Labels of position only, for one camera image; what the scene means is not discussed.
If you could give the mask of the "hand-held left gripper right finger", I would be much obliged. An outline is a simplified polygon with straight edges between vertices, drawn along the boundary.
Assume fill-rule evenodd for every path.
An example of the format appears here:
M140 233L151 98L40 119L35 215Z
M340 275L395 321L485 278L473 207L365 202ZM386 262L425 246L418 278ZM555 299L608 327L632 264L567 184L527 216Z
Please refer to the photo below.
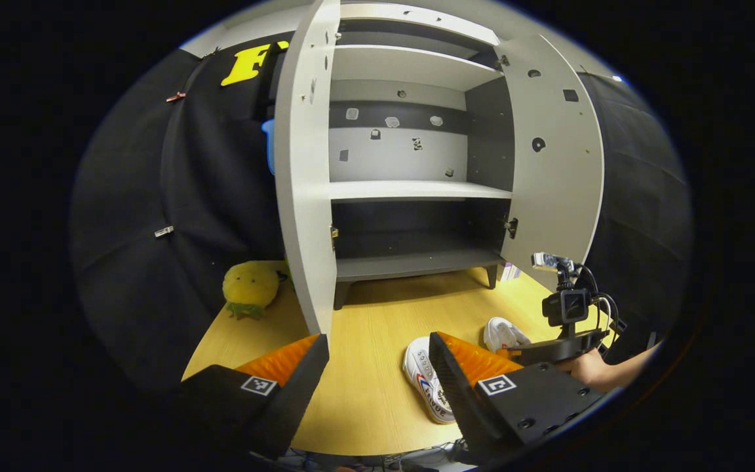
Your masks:
M445 332L429 335L429 360L475 464L536 447L604 397L551 363L522 366Z

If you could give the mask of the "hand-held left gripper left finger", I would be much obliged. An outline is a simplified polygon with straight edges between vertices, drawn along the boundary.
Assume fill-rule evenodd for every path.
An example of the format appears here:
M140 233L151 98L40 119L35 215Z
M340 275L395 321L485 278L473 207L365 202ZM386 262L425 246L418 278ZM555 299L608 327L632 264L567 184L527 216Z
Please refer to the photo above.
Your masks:
M160 395L171 418L227 457L284 455L329 361L317 334L239 367L212 364Z

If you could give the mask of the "white canvas shoe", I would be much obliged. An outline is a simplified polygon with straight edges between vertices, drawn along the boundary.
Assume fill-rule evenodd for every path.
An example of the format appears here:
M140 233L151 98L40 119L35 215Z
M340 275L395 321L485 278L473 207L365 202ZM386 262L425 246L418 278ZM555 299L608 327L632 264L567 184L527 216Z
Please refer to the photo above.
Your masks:
M486 349L492 353L501 349L518 349L532 341L515 324L503 317L492 317L482 329Z
M402 358L402 370L417 394L423 399L432 421L439 424L456 423L443 387L429 356L429 337L411 341Z

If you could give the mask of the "white shoe cabinet door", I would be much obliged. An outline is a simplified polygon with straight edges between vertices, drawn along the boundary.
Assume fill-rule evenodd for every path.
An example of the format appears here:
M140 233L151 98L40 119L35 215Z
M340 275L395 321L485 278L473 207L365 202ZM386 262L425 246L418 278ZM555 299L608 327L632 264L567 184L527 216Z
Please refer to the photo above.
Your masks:
M336 287L330 202L330 85L339 0L315 0L282 62L275 104L275 184L284 254L311 334L329 334Z
M604 191L604 147L591 98L568 60L542 35L523 35L495 48L513 116L513 190L501 256L554 290L553 271L532 266L543 252L584 263Z

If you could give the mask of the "white shoe cabinet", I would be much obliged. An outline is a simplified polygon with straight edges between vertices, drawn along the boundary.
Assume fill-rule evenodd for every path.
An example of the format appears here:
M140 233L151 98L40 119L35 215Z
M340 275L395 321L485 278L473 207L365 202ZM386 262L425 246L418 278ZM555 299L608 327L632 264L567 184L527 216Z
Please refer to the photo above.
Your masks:
M495 288L514 170L496 47L344 31L339 18L329 112L334 309L372 281L482 268Z

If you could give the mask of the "white cabinet drawer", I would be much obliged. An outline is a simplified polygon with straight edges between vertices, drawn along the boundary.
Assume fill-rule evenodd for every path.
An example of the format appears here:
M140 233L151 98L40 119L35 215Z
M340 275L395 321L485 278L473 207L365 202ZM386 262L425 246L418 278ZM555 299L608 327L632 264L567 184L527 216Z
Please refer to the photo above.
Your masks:
M464 45L500 45L494 31L449 13L394 3L344 3L339 6L344 31L416 35Z

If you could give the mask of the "yellow plush toy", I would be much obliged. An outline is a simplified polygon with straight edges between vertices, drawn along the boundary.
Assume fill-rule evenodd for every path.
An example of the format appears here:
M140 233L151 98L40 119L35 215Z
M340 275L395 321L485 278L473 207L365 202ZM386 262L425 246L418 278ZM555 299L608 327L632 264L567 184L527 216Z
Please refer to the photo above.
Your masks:
M222 282L225 310L232 319L254 319L265 316L275 301L282 273L266 261L246 261L231 266Z

